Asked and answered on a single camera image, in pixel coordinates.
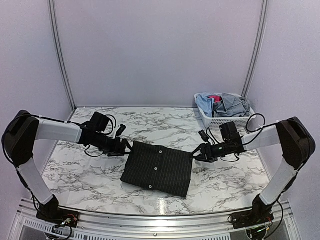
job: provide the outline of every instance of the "marble table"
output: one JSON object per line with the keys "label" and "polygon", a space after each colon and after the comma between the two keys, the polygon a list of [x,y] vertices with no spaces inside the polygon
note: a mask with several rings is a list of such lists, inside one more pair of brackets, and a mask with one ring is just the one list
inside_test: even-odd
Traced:
{"label": "marble table", "polygon": [[[123,138],[192,152],[203,143],[204,129],[196,108],[78,108],[73,122],[88,121],[94,112],[114,115],[126,125]],[[219,129],[213,134],[222,142]],[[189,215],[249,207],[269,179],[256,151],[238,162],[193,160],[186,198],[145,190],[120,181],[128,156],[91,158],[84,146],[58,142],[43,178],[60,205],[105,213],[132,215]],[[100,152],[92,147],[92,155]],[[224,158],[236,160],[233,155]]]}

